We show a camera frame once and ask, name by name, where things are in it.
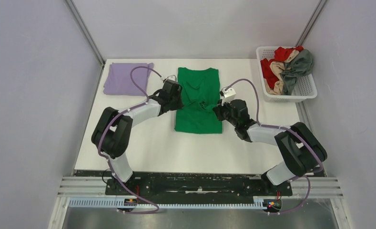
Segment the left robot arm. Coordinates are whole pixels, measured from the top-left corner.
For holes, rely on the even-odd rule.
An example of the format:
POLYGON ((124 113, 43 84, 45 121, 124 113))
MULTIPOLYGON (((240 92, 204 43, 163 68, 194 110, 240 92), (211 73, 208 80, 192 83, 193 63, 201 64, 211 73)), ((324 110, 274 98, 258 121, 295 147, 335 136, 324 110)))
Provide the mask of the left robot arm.
POLYGON ((147 101, 123 111, 112 107, 103 110, 91 142, 99 155, 107 160, 112 175, 118 179, 117 188, 123 194, 135 190, 135 181, 131 178, 133 170, 126 155, 132 128, 150 118, 183 108, 182 90, 178 82, 168 79, 147 101))

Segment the green t-shirt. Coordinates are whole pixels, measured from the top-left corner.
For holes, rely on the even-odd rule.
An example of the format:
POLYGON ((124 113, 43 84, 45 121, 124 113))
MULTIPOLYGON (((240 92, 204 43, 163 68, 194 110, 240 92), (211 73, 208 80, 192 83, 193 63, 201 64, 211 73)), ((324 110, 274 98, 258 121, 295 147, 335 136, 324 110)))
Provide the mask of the green t-shirt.
POLYGON ((213 111, 220 99, 219 70, 178 68, 183 108, 176 111, 175 131, 190 134, 221 134, 222 122, 213 111))

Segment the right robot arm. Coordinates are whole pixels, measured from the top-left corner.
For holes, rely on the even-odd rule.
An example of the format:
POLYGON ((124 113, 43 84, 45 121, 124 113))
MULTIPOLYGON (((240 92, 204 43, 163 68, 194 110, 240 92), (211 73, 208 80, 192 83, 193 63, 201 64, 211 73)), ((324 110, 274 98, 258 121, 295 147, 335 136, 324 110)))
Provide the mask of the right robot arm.
POLYGON ((213 111, 219 121, 227 121, 234 127, 241 140, 278 147, 283 161, 262 174, 264 193, 272 195, 282 183, 323 169, 327 152, 304 123, 289 127, 260 124, 250 118, 246 102, 240 99, 229 103, 219 100, 213 111))

